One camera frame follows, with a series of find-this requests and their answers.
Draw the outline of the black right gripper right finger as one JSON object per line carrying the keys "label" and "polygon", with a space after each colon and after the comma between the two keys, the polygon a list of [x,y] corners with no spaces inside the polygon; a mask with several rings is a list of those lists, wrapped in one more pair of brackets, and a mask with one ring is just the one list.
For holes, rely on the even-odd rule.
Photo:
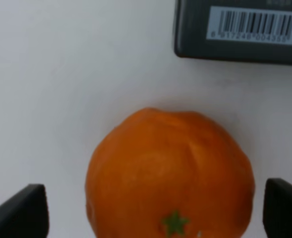
{"label": "black right gripper right finger", "polygon": [[292,184],[269,178],[265,185],[263,218],[269,238],[292,238]]}

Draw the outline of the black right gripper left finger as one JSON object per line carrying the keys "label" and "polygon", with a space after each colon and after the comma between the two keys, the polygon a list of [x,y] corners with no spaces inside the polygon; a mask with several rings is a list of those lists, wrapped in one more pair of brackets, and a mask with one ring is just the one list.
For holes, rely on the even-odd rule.
{"label": "black right gripper left finger", "polygon": [[43,184],[29,184],[0,205],[0,238],[46,238],[49,210]]}

